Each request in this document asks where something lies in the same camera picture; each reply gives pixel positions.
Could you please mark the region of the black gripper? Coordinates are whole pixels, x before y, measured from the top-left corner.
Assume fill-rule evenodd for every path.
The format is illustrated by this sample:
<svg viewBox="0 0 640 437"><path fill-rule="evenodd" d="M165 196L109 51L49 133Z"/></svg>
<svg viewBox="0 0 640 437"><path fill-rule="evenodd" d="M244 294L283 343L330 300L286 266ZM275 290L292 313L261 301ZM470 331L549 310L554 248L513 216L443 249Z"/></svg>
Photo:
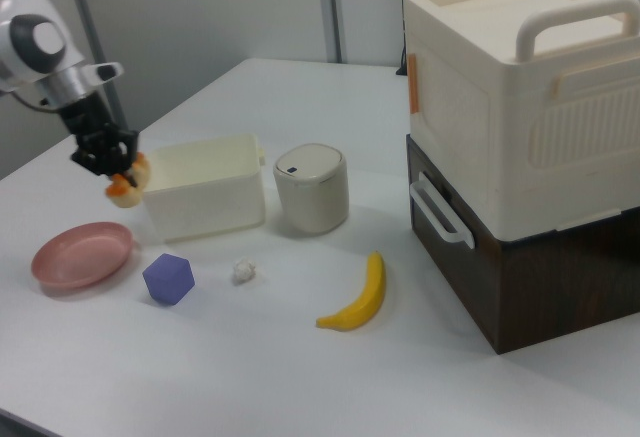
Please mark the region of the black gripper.
<svg viewBox="0 0 640 437"><path fill-rule="evenodd" d="M138 154L138 131L118 130L99 93L56 110L75 137L71 160L95 175L113 176L129 170Z"/></svg>

